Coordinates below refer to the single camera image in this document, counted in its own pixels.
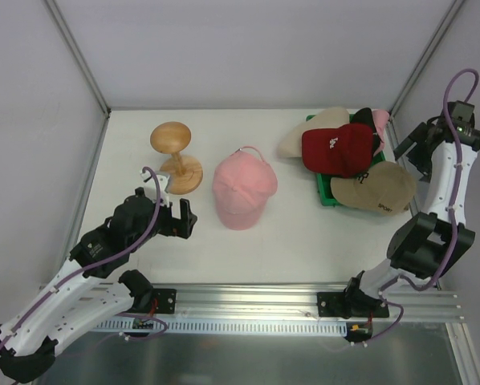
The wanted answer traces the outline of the khaki sport baseball cap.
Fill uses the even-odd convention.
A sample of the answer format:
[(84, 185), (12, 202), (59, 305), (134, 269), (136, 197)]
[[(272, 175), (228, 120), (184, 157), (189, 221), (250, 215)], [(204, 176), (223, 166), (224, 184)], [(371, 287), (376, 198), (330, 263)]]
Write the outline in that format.
[(413, 176), (399, 164), (382, 161), (356, 178), (333, 177), (331, 191), (346, 207), (395, 216), (409, 208), (417, 186)]

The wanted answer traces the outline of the red baseball cap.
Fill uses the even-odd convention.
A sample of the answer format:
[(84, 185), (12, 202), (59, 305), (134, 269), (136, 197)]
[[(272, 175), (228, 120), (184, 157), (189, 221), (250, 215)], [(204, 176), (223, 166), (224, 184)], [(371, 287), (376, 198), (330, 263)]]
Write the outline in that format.
[(308, 132), (303, 137), (302, 161), (309, 171), (350, 178), (369, 168), (372, 144), (372, 129), (365, 124)]

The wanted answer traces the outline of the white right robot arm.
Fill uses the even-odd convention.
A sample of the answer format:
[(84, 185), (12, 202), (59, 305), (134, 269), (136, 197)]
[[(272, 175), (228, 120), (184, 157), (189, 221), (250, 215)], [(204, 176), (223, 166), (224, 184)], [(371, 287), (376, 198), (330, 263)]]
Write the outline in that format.
[(394, 234), (384, 261), (350, 280), (343, 292), (346, 318), (386, 311), (384, 293), (400, 285), (428, 290), (472, 246), (465, 196), (479, 151), (474, 105), (466, 101), (444, 103), (440, 115), (419, 124), (395, 148), (395, 158), (406, 156), (429, 191), (421, 211)]

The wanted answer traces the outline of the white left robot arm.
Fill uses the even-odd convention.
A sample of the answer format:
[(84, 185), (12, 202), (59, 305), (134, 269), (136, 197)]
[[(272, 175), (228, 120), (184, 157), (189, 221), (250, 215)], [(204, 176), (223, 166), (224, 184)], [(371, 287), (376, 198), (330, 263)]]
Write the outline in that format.
[(2, 373), (14, 383), (37, 379), (75, 340), (117, 314), (147, 320), (173, 314), (176, 291), (154, 288), (137, 269), (123, 272), (96, 299), (80, 299), (156, 235), (189, 238), (197, 216), (188, 200), (180, 199), (179, 205), (180, 215), (174, 217), (171, 205), (137, 188), (102, 225), (85, 233), (29, 307), (0, 324)]

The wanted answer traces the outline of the light pink baseball cap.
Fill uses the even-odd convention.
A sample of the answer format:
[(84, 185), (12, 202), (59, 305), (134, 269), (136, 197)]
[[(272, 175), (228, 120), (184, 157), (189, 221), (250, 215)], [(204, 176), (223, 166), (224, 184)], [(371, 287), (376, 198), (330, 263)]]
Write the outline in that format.
[(376, 132), (381, 140), (384, 140), (386, 125), (389, 120), (389, 113), (386, 110), (372, 110), (372, 119), (376, 128)]

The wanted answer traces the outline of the wooden hat stand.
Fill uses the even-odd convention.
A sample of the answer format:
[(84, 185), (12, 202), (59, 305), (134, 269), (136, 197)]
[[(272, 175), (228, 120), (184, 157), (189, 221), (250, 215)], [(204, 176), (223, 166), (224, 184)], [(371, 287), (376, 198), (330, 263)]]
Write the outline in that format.
[(203, 179), (201, 162), (196, 157), (181, 154), (189, 146), (191, 138), (189, 127), (176, 121), (160, 124), (150, 136), (152, 148), (169, 156), (160, 170), (171, 176), (169, 192), (175, 195), (191, 193)]

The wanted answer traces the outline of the black baseball cap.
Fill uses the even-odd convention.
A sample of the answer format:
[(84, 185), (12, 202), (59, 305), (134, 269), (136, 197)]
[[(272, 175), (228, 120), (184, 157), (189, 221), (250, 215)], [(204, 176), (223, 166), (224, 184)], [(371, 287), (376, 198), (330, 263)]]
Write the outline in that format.
[(372, 153), (373, 155), (378, 154), (384, 149), (384, 140), (381, 140), (376, 132), (376, 128), (372, 119), (372, 109), (370, 107), (364, 107), (358, 110), (351, 118), (352, 123), (365, 124), (372, 129), (373, 144), (372, 144)]

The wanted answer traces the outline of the green plastic tray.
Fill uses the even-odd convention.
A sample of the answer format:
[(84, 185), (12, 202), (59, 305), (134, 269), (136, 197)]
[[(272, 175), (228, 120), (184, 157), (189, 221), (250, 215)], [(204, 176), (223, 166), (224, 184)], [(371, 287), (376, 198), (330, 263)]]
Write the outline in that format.
[[(371, 166), (378, 164), (382, 161), (386, 161), (383, 151), (379, 152), (373, 157)], [(338, 200), (334, 198), (331, 191), (332, 176), (316, 173), (315, 178), (317, 182), (317, 189), (321, 205), (325, 207), (341, 206), (341, 203), (339, 203)]]

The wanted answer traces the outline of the cream beige baseball cap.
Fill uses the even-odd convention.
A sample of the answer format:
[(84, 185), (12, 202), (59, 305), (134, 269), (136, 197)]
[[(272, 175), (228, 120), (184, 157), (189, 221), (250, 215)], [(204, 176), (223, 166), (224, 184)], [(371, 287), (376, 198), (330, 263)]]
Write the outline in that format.
[(303, 137), (308, 132), (333, 130), (347, 124), (350, 120), (349, 112), (344, 107), (328, 107), (316, 113), (309, 120), (300, 122), (292, 128), (280, 141), (276, 149), (280, 158), (301, 158), (303, 152)]

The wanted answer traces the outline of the right aluminium frame post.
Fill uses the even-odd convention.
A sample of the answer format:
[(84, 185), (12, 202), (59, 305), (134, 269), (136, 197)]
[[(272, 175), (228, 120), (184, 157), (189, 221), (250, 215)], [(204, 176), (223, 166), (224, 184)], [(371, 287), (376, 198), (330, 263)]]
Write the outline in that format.
[(420, 80), (421, 76), (429, 65), (429, 62), (434, 57), (438, 47), (441, 45), (445, 36), (449, 32), (450, 27), (457, 19), (460, 11), (465, 4), (466, 0), (454, 0), (450, 2), (446, 12), (441, 17), (440, 22), (430, 36), (424, 50), (421, 52), (416, 64), (414, 65), (412, 71), (406, 79), (403, 87), (399, 91), (397, 98), (393, 102), (389, 110), (391, 116), (395, 116), (400, 111), (404, 102), (408, 98), (409, 93)]

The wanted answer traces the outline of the aluminium frame post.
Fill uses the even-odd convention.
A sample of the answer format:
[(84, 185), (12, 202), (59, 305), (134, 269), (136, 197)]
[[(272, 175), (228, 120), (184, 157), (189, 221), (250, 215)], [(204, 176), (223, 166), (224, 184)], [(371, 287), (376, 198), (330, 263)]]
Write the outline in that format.
[(61, 38), (67, 46), (71, 57), (74, 59), (87, 87), (99, 105), (101, 112), (104, 117), (108, 119), (111, 113), (111, 108), (109, 107), (103, 92), (100, 90), (91, 68), (88, 66), (87, 60), (85, 59), (58, 2), (56, 0), (42, 0), (42, 4), (46, 7), (48, 14), (55, 24), (55, 28), (60, 33)]
[(421, 52), (416, 64), (414, 65), (412, 71), (406, 79), (403, 87), (399, 91), (397, 98), (393, 102), (389, 110), (391, 116), (395, 116), (400, 111), (404, 102), (408, 98), (409, 93), (420, 80), (421, 76), (429, 65), (429, 62), (434, 57), (438, 47), (441, 45), (445, 36), (449, 32), (450, 27), (457, 19), (460, 11), (465, 4), (466, 0), (454, 0), (450, 2), (446, 12), (441, 17), (440, 22), (430, 36), (424, 50)]

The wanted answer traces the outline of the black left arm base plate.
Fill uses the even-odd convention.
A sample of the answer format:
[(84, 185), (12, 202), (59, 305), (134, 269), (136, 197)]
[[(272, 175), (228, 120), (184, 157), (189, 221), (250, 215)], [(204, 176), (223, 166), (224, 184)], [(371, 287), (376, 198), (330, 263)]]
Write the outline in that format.
[(152, 288), (136, 296), (130, 311), (136, 314), (174, 314), (177, 301), (175, 289)]

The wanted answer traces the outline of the aluminium mounting rail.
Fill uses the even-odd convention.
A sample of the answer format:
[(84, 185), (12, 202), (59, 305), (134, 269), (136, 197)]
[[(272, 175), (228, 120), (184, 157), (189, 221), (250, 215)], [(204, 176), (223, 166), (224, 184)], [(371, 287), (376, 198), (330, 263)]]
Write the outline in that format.
[[(318, 292), (340, 292), (345, 284), (160, 284), (154, 288), (175, 289), (177, 301), (173, 318), (246, 319), (303, 321), (340, 321), (342, 318), (321, 318), (317, 306)], [(404, 308), (403, 322), (457, 323), (466, 320), (460, 298), (452, 291), (416, 292), (408, 286), (392, 288), (384, 293), (392, 305), (390, 322)]]

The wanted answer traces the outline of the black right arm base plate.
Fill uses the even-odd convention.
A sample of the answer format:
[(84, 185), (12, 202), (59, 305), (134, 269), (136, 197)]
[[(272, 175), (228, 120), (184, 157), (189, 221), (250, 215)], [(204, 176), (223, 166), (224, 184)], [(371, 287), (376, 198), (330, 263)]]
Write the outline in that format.
[(321, 318), (388, 318), (389, 311), (382, 301), (363, 293), (318, 292), (317, 306)]

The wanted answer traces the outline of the left aluminium frame post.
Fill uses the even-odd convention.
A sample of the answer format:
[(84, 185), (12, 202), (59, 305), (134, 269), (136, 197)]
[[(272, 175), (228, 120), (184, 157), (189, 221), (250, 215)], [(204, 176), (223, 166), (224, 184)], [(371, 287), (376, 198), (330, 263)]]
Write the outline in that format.
[(99, 105), (101, 112), (104, 117), (108, 119), (111, 113), (111, 108), (109, 107), (103, 92), (100, 90), (91, 68), (88, 66), (87, 60), (85, 59), (58, 2), (56, 0), (42, 0), (42, 4), (46, 7), (48, 14), (55, 24), (55, 28), (60, 33), (61, 38), (67, 46), (71, 57), (74, 59), (87, 87)]

